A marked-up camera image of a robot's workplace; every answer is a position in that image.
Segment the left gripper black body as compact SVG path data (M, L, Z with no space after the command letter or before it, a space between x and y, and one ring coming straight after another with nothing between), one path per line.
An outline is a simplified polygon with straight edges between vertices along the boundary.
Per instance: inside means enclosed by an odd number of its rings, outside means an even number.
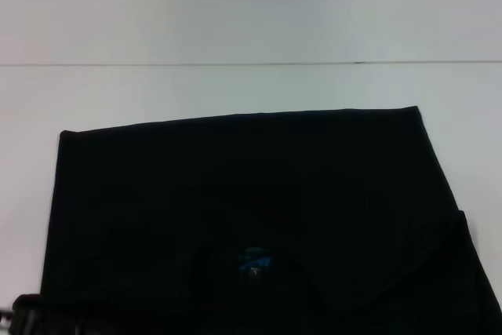
M40 319L41 297L38 294L22 294L15 299L10 324L10 335L37 335Z

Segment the black shirt with FREE print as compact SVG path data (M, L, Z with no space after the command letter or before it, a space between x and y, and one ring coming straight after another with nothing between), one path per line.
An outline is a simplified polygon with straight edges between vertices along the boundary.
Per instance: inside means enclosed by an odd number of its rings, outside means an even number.
M41 295L183 335L502 335L416 107L62 132Z

